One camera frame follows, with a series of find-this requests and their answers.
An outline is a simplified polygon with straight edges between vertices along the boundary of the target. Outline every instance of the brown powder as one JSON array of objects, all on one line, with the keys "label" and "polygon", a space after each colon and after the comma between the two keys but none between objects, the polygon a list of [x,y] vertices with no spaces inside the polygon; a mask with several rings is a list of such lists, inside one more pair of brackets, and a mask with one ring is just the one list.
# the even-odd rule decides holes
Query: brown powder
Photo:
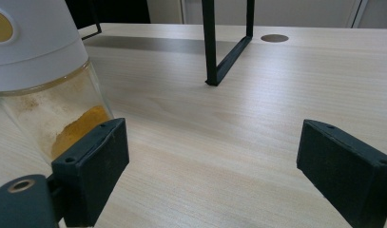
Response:
[{"label": "brown powder", "polygon": [[88,110],[77,121],[67,125],[62,133],[56,137],[56,142],[54,142],[51,148],[52,159],[55,160],[59,157],[96,125],[108,120],[109,117],[102,106],[94,106]]}]

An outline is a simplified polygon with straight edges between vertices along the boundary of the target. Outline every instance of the yellow round button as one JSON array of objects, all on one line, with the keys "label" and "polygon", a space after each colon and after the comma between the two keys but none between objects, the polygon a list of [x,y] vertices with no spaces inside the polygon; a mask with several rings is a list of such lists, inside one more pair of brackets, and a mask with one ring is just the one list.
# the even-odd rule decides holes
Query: yellow round button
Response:
[{"label": "yellow round button", "polygon": [[9,19],[0,13],[0,42],[8,41],[12,34],[13,28]]}]

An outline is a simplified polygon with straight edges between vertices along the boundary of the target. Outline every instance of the transparent container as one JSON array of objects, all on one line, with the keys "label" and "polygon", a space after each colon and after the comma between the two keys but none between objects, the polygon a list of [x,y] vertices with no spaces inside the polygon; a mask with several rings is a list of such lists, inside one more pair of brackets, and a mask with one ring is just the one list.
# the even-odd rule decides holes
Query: transparent container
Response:
[{"label": "transparent container", "polygon": [[47,84],[0,92],[0,101],[49,164],[93,127],[113,119],[90,61]]}]

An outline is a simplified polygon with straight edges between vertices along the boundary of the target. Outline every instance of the wooden table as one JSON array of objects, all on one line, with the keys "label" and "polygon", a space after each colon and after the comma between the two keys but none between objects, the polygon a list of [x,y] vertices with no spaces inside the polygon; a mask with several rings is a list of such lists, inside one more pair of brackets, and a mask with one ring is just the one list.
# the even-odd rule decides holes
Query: wooden table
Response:
[{"label": "wooden table", "polygon": [[[300,131],[326,122],[387,154],[387,30],[255,28],[213,87],[203,27],[103,29],[85,44],[130,164],[96,227],[349,227],[296,168]],[[217,27],[219,61],[243,34]],[[0,186],[34,173],[49,166],[0,107]]]}]

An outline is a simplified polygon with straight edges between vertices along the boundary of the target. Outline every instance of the round table hole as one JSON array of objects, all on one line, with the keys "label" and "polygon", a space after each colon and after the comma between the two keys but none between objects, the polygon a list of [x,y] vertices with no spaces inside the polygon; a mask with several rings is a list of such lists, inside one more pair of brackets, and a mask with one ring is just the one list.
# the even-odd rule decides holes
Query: round table hole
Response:
[{"label": "round table hole", "polygon": [[279,42],[287,41],[288,36],[279,35],[279,34],[269,34],[269,35],[263,35],[261,39],[265,42],[279,43]]}]

